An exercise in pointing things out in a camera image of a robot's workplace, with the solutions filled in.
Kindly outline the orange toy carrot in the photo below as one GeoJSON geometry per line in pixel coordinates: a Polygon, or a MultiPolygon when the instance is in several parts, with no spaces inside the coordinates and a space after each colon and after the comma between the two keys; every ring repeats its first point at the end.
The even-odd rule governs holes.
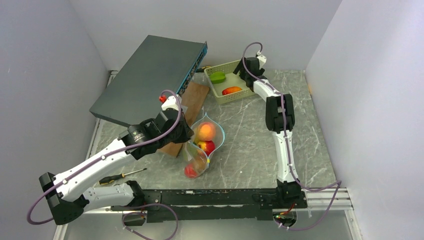
{"type": "Polygon", "coordinates": [[[236,92],[240,92],[240,91],[242,91],[243,89],[241,88],[241,87],[239,87],[239,86],[231,86],[231,87],[227,87],[227,88],[225,88],[224,90],[222,90],[222,92],[221,92],[221,94],[223,95],[223,96],[226,96],[226,95],[229,95],[229,94],[233,94],[233,93],[236,93],[236,92]]]}

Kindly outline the green toy cabbage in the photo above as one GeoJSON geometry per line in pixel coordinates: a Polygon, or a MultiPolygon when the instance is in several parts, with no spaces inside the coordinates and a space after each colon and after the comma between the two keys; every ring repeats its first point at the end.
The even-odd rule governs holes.
{"type": "Polygon", "coordinates": [[[187,162],[190,162],[197,155],[196,147],[192,143],[185,143],[183,147],[183,157],[187,162]]]}

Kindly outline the pink toy peach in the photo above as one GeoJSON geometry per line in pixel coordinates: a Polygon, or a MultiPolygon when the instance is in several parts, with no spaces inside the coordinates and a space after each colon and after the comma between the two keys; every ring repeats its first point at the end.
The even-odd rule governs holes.
{"type": "Polygon", "coordinates": [[[197,128],[199,141],[212,141],[216,136],[216,127],[211,122],[202,122],[197,128]]]}

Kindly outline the clear zip top bag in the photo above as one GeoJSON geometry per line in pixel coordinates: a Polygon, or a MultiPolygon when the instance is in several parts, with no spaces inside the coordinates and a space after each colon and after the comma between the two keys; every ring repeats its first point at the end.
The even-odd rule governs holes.
{"type": "Polygon", "coordinates": [[[185,161],[184,175],[193,179],[202,175],[209,168],[214,152],[225,141],[225,132],[221,125],[206,113],[191,128],[194,135],[184,143],[182,155],[185,161]]]}

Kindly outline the red yellow toy apple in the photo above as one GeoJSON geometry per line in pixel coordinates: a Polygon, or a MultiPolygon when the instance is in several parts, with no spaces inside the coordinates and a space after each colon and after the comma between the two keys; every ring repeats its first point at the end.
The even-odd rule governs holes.
{"type": "Polygon", "coordinates": [[[216,149],[215,143],[212,140],[207,140],[207,141],[200,140],[196,145],[202,151],[204,151],[208,157],[216,149]]]}

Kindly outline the brown toy potato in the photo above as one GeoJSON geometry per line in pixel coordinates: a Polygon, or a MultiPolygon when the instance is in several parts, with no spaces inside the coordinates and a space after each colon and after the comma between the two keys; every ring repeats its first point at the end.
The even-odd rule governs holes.
{"type": "Polygon", "coordinates": [[[193,168],[198,174],[203,173],[208,168],[208,166],[208,158],[205,155],[197,155],[194,158],[193,168]]]}

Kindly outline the red toy strawberry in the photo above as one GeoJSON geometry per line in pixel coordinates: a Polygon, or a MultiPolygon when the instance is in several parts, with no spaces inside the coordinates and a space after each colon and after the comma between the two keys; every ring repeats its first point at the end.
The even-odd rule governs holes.
{"type": "Polygon", "coordinates": [[[191,179],[196,178],[198,176],[198,173],[196,172],[192,163],[185,166],[184,175],[188,178],[191,178],[191,179]]]}

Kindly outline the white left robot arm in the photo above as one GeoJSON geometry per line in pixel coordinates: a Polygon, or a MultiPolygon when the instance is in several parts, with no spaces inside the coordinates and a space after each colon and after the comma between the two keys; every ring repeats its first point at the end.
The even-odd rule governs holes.
{"type": "Polygon", "coordinates": [[[39,177],[52,220],[68,224],[84,212],[109,206],[139,209],[145,194],[134,180],[117,186],[94,187],[114,170],[154,154],[169,143],[185,143],[193,135],[181,108],[162,109],[155,118],[129,126],[107,147],[79,165],[39,177]]]}

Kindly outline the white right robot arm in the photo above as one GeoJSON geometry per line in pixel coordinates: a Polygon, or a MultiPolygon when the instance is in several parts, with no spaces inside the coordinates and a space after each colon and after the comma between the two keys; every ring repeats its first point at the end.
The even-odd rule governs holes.
{"type": "Polygon", "coordinates": [[[302,197],[302,188],[297,183],[298,175],[293,160],[293,97],[291,94],[281,93],[264,78],[265,61],[263,55],[242,57],[233,73],[239,74],[246,87],[265,101],[265,124],[271,132],[277,156],[275,200],[280,207],[287,208],[302,197]]]}

